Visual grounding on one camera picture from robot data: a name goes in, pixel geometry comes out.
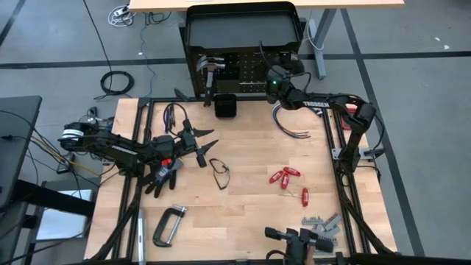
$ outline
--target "clamp handle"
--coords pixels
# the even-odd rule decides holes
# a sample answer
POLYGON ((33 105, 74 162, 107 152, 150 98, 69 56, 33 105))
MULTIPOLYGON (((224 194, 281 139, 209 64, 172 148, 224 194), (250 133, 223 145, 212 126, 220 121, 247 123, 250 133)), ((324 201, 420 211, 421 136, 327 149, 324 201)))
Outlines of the clamp handle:
POLYGON ((168 208, 165 210, 165 212, 163 212, 162 218, 160 218, 159 224, 157 225, 157 228, 155 228, 155 232, 152 237, 154 245, 156 245, 157 247, 171 247, 170 243, 160 240, 160 237, 162 236, 162 233, 165 230, 167 222, 169 221, 170 216, 172 214, 179 216, 180 218, 183 218, 185 215, 185 212, 179 211, 175 208, 168 208))

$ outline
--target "desk leg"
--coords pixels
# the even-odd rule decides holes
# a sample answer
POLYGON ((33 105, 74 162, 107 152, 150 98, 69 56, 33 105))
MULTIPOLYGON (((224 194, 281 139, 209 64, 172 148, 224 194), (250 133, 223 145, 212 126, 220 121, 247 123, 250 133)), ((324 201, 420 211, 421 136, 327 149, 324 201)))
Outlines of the desk leg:
POLYGON ((23 180, 16 181, 12 198, 15 201, 24 201, 33 205, 76 213, 86 217, 92 217, 95 209, 95 203, 93 202, 61 194, 23 180))
POLYGON ((329 31, 330 25, 332 24, 333 17, 335 16, 337 9, 326 9, 324 10, 319 27, 316 27, 316 22, 313 18, 309 20, 309 35, 313 37, 313 43, 316 47, 313 47, 314 57, 316 58, 316 76, 320 80, 323 80, 327 76, 324 65, 324 55, 322 48, 324 47, 324 40, 327 32, 329 31))

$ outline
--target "wooden tabletop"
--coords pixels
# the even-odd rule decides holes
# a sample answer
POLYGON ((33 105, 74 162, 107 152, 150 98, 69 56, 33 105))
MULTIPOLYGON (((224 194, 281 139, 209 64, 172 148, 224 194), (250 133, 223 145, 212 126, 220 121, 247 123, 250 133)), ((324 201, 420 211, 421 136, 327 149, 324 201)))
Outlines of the wooden tabletop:
MULTIPOLYGON (((199 4, 235 4, 285 0, 131 0, 132 12, 186 11, 199 4)), ((394 7, 404 5, 404 0, 291 0, 299 8, 340 8, 340 7, 394 7)))
MULTIPOLYGON (((137 102, 137 99, 119 100, 113 133, 132 137, 137 102)), ((201 146, 219 139, 206 154, 206 160, 217 158, 224 161, 231 171, 230 184, 220 191, 209 164, 206 168, 199 168, 196 156, 192 154, 183 158, 185 165, 177 173, 177 185, 173 191, 165 185, 158 199, 151 194, 143 194, 141 208, 146 217, 148 261, 263 259, 270 250, 285 249, 284 241, 264 236, 265 227, 299 230, 304 216, 327 219, 334 213, 341 214, 324 125, 322 119, 310 110, 281 110, 278 113, 284 126, 296 131, 307 130, 311 135, 309 139, 298 140, 289 138, 275 126, 270 119, 272 105, 267 102, 237 102, 238 114, 231 120, 217 119, 213 108, 204 108, 201 102, 182 105, 194 127, 215 130, 199 138, 198 143, 201 146), (302 206, 300 198, 280 196, 283 190, 279 183, 269 184, 271 175, 284 166, 302 172, 301 177, 291 177, 288 190, 300 194, 302 187, 306 187, 310 193, 308 207, 302 206), (188 211, 173 238, 173 246, 156 247, 152 243, 152 235, 162 213, 173 204, 186 206, 188 211)), ((162 112, 165 106, 166 103, 158 103, 154 107, 153 136, 163 133, 162 112)), ((182 127, 183 112, 178 107, 175 110, 177 131, 182 127)), ((365 138, 361 145, 366 146, 365 138)), ((395 250, 375 170, 358 168, 355 179, 366 222, 387 247, 395 250)), ((116 225, 123 183, 124 177, 116 176, 99 189, 86 258, 98 251, 116 225)), ((164 233, 165 239, 173 223, 171 219, 164 233)), ((336 236, 339 246, 335 251, 348 256, 344 225, 339 227, 341 232, 336 236)), ((356 227, 353 230, 357 249, 361 249, 356 227)), ((125 254, 128 231, 127 227, 123 234, 121 257, 125 254)))

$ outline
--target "black floor stripe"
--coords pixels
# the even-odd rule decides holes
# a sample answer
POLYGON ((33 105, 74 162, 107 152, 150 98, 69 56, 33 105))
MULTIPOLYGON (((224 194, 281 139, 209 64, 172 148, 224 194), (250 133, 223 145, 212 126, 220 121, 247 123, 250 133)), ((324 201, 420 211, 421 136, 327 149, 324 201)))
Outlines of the black floor stripe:
MULTIPOLYGON (((368 100, 376 106, 378 110, 378 118, 382 121, 383 117, 378 106, 378 101, 376 99, 371 80, 369 79, 365 62, 361 57, 360 47, 358 46, 355 31, 353 30, 352 22, 350 21, 350 17, 348 16, 348 12, 346 9, 341 10, 341 16, 344 20, 345 28, 347 29, 347 34, 348 38, 350 39, 350 44, 352 45, 353 53, 356 55, 356 62, 358 65, 358 69, 360 70, 361 79, 363 81, 368 100)), ((378 133, 381 133, 380 130, 381 126, 378 126, 378 133)), ((420 241, 419 237, 419 231, 417 230, 414 215, 412 214, 411 206, 409 204, 408 197, 406 194, 406 189, 404 188, 403 179, 400 175, 399 166, 397 165, 396 156, 394 155, 394 151, 392 149, 391 141, 389 140, 389 135, 386 128, 384 128, 384 136, 382 143, 384 149, 386 150, 386 159, 389 164, 389 170, 391 171, 392 181, 396 189, 400 209, 403 212, 404 222, 406 223, 406 229, 408 232, 409 239, 411 241, 412 250, 414 251, 414 254, 416 256, 425 256, 422 242, 420 241)))
POLYGON ((25 1, 26 0, 19 0, 18 3, 16 4, 15 9, 13 10, 12 15, 10 16, 10 18, 8 18, 7 24, 5 25, 5 27, 3 28, 3 30, 0 33, 0 46, 5 41, 5 38, 7 38, 8 32, 12 28, 13 23, 15 23, 16 17, 20 13, 21 8, 23 8, 23 5, 24 5, 25 1))
POLYGON ((429 58, 453 58, 471 57, 471 51, 462 52, 403 52, 403 53, 374 53, 362 54, 364 60, 376 59, 429 59, 429 58))
MULTIPOLYGON (((149 59, 147 60, 111 60, 111 66, 145 66, 163 64, 183 64, 185 58, 149 59)), ((108 66, 106 60, 81 62, 53 62, 53 63, 0 63, 0 69, 34 69, 34 68, 76 68, 108 66)))
MULTIPOLYGON (((301 60, 315 60, 314 54, 300 54, 301 60)), ((354 54, 324 54, 324 60, 354 60, 354 54)))
MULTIPOLYGON (((360 54, 363 60, 388 60, 388 59, 430 59, 471 57, 471 51, 462 52, 407 52, 407 53, 375 53, 360 54)), ((357 54, 324 54, 325 60, 357 60, 357 54)), ((313 54, 300 54, 301 60, 314 60, 313 54)), ((144 66, 146 61, 139 60, 111 60, 111 66, 144 66)), ((183 64, 185 58, 149 59, 150 65, 183 64)), ((50 63, 0 63, 0 69, 34 69, 34 68, 76 68, 107 66, 105 60, 78 61, 78 62, 50 62, 50 63)))

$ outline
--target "black cube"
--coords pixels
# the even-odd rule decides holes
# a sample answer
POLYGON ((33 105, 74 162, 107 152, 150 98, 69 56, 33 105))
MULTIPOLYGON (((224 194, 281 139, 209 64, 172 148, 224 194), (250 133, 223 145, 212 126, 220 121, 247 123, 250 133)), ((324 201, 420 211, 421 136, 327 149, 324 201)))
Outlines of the black cube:
POLYGON ((237 115, 237 97, 234 94, 214 96, 214 112, 218 118, 234 118, 237 115))

